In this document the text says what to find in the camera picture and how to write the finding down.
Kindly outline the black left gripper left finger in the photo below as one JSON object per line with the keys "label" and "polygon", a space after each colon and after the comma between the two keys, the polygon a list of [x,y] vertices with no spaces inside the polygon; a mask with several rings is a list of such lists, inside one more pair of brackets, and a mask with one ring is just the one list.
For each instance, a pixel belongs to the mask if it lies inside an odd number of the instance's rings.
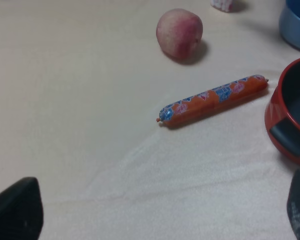
{"label": "black left gripper left finger", "polygon": [[43,225],[37,178],[24,177],[0,193],[0,240],[37,240]]}

